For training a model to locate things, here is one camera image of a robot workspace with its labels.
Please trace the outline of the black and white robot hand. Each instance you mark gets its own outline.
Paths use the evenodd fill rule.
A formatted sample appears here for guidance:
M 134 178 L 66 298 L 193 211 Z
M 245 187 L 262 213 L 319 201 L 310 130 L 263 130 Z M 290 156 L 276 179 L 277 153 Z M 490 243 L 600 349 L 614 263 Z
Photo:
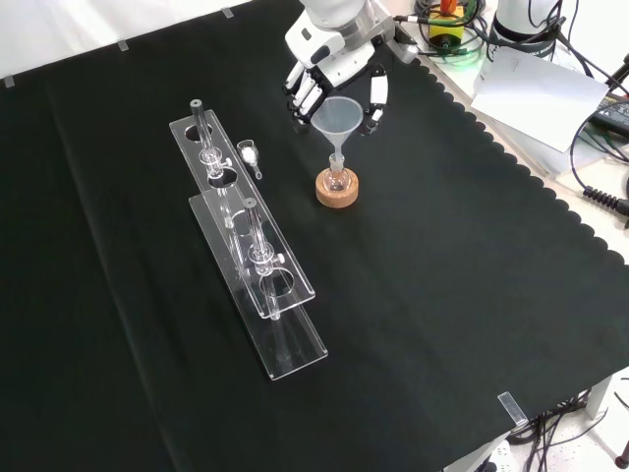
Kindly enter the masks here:
M 296 129 L 307 130 L 331 93 L 367 74 L 371 79 L 370 104 L 359 130 L 365 136 L 373 133 L 388 100 L 387 71 L 372 60 L 382 38 L 378 35 L 351 50 L 339 31 L 317 27 L 304 12 L 286 32 L 285 41 L 296 59 L 283 85 Z

